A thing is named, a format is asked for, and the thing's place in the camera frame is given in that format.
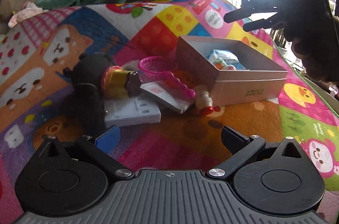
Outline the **pink plastic toy strainer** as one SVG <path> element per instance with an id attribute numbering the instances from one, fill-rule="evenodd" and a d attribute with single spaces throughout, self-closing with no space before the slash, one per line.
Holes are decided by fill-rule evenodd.
<path id="1" fill-rule="evenodd" d="M 176 63 L 161 56 L 150 56 L 139 61 L 139 69 L 152 81 L 165 81 L 168 86 L 180 91 L 186 98 L 195 98 L 195 91 L 174 75 Z"/>

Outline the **pink white cloth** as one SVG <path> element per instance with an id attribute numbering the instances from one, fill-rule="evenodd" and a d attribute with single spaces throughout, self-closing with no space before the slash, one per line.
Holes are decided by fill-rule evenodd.
<path id="1" fill-rule="evenodd" d="M 35 15 L 39 15 L 41 13 L 44 13 L 48 10 L 44 10 L 41 7 L 38 7 L 33 2 L 25 2 L 23 5 L 22 10 L 19 10 L 18 12 L 13 12 L 12 17 L 10 18 L 8 22 L 9 28 L 15 27 L 20 22 L 29 19 L 31 17 L 34 17 Z"/>

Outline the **white red card packet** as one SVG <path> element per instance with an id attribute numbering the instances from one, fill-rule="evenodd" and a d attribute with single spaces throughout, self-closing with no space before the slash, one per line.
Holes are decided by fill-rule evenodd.
<path id="1" fill-rule="evenodd" d="M 155 99 L 160 105 L 182 114 L 195 103 L 194 98 L 188 98 L 180 90 L 168 86 L 163 81 L 153 81 L 140 86 L 140 91 Z"/>

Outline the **white battery charger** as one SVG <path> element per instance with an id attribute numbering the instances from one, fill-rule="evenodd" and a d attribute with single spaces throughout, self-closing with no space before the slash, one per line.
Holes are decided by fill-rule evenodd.
<path id="1" fill-rule="evenodd" d="M 119 127 L 159 123 L 161 112 L 156 102 L 144 95 L 105 101 L 105 125 Z"/>

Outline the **white bottle red cap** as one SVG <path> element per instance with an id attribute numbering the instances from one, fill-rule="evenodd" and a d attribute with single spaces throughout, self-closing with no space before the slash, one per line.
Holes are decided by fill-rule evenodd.
<path id="1" fill-rule="evenodd" d="M 209 115 L 213 112 L 213 100 L 210 97 L 208 88 L 205 85 L 198 85 L 194 88 L 195 91 L 195 106 L 199 114 Z"/>

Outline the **pink cardboard box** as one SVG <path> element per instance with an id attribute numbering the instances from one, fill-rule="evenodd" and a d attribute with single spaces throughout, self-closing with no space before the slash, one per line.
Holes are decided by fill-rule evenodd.
<path id="1" fill-rule="evenodd" d="M 207 56 L 213 49 L 235 54 L 244 70 L 219 70 Z M 176 60 L 182 71 L 189 72 L 197 84 L 205 85 L 214 106 L 277 98 L 287 79 L 288 71 L 239 40 L 180 36 Z"/>

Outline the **blue white tissue packet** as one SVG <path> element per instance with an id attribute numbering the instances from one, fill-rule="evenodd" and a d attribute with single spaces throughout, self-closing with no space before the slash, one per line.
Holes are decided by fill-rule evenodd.
<path id="1" fill-rule="evenodd" d="M 213 49 L 207 59 L 221 71 L 246 70 L 238 57 L 229 50 Z"/>

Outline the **black plush mouse toy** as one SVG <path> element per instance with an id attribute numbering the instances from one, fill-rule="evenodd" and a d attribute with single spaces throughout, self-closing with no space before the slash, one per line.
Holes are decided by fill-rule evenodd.
<path id="1" fill-rule="evenodd" d="M 63 75 L 71 80 L 73 91 L 65 98 L 62 109 L 67 117 L 81 124 L 85 134 L 93 136 L 106 128 L 101 80 L 104 72 L 113 65 L 113 59 L 105 53 L 83 53 L 73 69 L 63 69 Z"/>

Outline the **colourful cartoon play mat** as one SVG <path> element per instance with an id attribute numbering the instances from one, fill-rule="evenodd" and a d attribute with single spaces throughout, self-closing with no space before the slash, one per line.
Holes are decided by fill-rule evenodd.
<path id="1" fill-rule="evenodd" d="M 72 141 L 83 130 L 68 120 L 61 103 L 72 91 L 62 70 L 82 53 L 104 52 L 121 66 L 148 56 L 175 57 L 180 36 L 234 40 L 267 64 L 287 70 L 286 87 L 262 100 L 268 87 L 249 88 L 250 103 L 221 106 L 201 117 L 195 107 L 178 114 L 162 110 L 160 123 L 123 127 L 111 155 L 138 171 L 201 169 L 227 159 L 220 131 L 229 125 L 268 141 L 293 136 L 307 148 L 318 144 L 328 155 L 322 174 L 326 192 L 318 212 L 338 220 L 338 115 L 281 57 L 264 31 L 244 32 L 243 22 L 223 22 L 233 7 L 226 0 L 146 0 L 130 4 L 64 7 L 24 20 L 1 43 L 1 222 L 23 213 L 15 197 L 19 172 L 47 135 Z"/>

